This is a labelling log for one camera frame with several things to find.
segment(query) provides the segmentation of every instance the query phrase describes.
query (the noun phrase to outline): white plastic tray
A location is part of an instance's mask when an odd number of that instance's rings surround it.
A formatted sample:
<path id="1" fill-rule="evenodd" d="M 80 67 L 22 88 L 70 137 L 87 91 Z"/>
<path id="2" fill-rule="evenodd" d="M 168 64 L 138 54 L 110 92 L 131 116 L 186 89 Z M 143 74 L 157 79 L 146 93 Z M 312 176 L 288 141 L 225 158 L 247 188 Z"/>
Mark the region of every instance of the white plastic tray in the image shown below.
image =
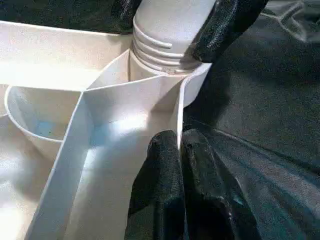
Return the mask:
<path id="1" fill-rule="evenodd" d="M 0 43 L 0 66 L 45 69 L 14 78 L 4 99 L 21 139 L 45 156 L 42 162 L 54 162 L 34 201 L 37 210 L 28 214 L 34 216 L 25 239 L 123 239 L 131 186 L 149 141 L 173 130 L 180 145 L 183 107 L 196 98 L 211 65 L 168 75 L 137 60 L 130 36 L 7 22 L 0 29 L 10 35 Z M 66 70 L 58 71 L 67 73 L 64 81 L 53 82 L 56 69 Z M 95 73 L 77 78 L 82 70 Z"/>
<path id="2" fill-rule="evenodd" d="M 5 111 L 7 85 L 0 84 L 1 239 L 24 239 L 53 163 L 10 121 Z"/>

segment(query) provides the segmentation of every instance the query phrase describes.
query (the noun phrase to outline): gloved hand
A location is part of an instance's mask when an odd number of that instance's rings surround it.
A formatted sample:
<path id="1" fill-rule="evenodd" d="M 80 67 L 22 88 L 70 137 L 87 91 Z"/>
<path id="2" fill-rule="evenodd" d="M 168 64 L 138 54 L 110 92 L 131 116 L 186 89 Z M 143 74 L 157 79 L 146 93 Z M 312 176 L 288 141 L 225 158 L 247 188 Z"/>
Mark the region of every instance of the gloved hand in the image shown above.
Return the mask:
<path id="1" fill-rule="evenodd" d="M 320 239 L 319 177 L 227 133 L 158 133 L 133 187 L 127 240 Z M 304 198 L 304 191 L 310 196 Z"/>
<path id="2" fill-rule="evenodd" d="M 258 18 L 268 0 L 217 0 L 193 44 L 192 55 L 214 63 Z"/>

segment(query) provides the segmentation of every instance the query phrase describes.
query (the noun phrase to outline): white bottle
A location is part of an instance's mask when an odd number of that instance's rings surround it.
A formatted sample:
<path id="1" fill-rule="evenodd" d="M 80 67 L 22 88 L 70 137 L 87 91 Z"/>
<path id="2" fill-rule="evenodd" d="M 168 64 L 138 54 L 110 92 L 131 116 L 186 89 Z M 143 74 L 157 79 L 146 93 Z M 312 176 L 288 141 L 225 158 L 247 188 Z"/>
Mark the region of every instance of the white bottle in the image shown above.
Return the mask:
<path id="1" fill-rule="evenodd" d="M 142 0 L 133 19 L 133 50 L 148 67 L 169 74 L 193 71 L 188 53 L 215 0 Z"/>

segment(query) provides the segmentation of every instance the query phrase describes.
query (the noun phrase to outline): round cup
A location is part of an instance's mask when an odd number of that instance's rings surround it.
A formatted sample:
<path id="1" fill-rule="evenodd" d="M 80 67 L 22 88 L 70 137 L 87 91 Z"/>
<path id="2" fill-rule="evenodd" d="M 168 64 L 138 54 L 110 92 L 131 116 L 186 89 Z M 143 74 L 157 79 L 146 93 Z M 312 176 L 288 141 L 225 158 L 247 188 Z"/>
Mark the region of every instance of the round cup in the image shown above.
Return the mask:
<path id="1" fill-rule="evenodd" d="M 9 86 L 4 105 L 11 121 L 47 159 L 56 159 L 79 92 Z"/>

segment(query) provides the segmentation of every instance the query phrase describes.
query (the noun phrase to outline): blue stain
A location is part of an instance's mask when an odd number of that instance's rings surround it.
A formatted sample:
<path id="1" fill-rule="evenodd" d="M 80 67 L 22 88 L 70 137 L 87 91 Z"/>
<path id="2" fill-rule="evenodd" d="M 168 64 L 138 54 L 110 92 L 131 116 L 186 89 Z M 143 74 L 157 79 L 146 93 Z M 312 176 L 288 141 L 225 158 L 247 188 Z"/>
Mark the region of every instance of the blue stain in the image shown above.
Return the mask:
<path id="1" fill-rule="evenodd" d="M 55 123 L 48 122 L 48 121 L 39 121 L 36 129 L 35 134 L 42 136 L 42 137 L 50 137 L 52 134 L 52 130 L 55 126 Z"/>

